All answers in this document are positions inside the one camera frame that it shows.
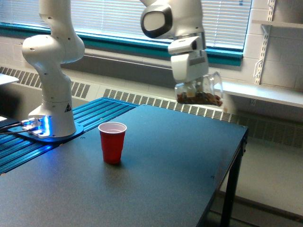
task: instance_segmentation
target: blue led light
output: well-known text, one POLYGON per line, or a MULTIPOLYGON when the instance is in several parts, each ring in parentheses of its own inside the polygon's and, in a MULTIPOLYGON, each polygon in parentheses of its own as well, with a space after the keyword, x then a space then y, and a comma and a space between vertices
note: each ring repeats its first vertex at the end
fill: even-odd
POLYGON ((45 116, 43 121, 44 121, 44 130, 45 130, 44 134, 45 134, 45 136, 49 136, 51 134, 51 132, 50 132, 50 127, 49 127, 48 117, 45 116))

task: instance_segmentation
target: teal window frame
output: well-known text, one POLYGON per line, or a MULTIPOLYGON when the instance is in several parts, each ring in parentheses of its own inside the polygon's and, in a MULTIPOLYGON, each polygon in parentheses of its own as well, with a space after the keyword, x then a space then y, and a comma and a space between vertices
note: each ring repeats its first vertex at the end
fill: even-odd
MULTIPOLYGON (((49 28, 0 23, 0 35, 5 36, 21 36, 27 38, 37 34, 50 34, 50 32, 49 28)), ((77 34, 86 46, 123 51, 130 54, 139 53, 162 58, 170 57, 168 53, 168 42, 95 35, 82 32, 77 32, 77 34)), ((207 48, 206 52, 209 63, 241 66, 243 51, 207 48)))

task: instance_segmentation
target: white shelf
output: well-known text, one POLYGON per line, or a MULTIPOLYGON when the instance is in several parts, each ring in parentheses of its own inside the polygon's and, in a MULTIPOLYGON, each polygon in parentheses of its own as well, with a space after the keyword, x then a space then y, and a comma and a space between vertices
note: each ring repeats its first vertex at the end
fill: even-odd
MULTIPOLYGON (((220 86, 217 84, 214 88, 219 90, 220 86)), ((228 80, 223 81, 223 91, 229 95, 303 108, 303 92, 300 91, 228 80)))
POLYGON ((295 23, 285 23, 285 22, 274 22, 274 21, 264 21, 264 20, 252 20, 254 24, 261 24, 266 26, 274 26, 274 27, 286 27, 286 28, 301 28, 303 29, 303 24, 295 24, 295 23))
POLYGON ((19 81, 16 77, 7 76, 0 73, 0 85, 19 81))

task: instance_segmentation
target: brown granular contents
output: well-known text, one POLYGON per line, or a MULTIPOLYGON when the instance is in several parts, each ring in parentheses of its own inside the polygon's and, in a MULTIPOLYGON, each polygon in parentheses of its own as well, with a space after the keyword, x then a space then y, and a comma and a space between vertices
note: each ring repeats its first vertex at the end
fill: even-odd
POLYGON ((222 106, 220 97, 205 92, 197 92, 195 97, 187 97, 186 92, 177 95, 178 103, 222 106))

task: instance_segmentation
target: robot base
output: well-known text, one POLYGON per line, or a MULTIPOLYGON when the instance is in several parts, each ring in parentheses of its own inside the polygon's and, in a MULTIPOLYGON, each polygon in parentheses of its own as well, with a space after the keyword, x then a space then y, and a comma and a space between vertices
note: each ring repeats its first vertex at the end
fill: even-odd
MULTIPOLYGON (((43 142, 43 143, 66 143, 84 133, 84 128, 82 125, 76 124, 76 132, 70 136, 65 136, 65 137, 53 137, 53 138, 39 138, 30 132, 21 132, 21 133, 16 133, 16 135, 19 135, 21 137, 25 137, 30 140, 35 140, 38 142, 43 142)), ((9 129, 10 132, 15 132, 15 131, 22 131, 22 127, 15 127, 12 129, 9 129)))

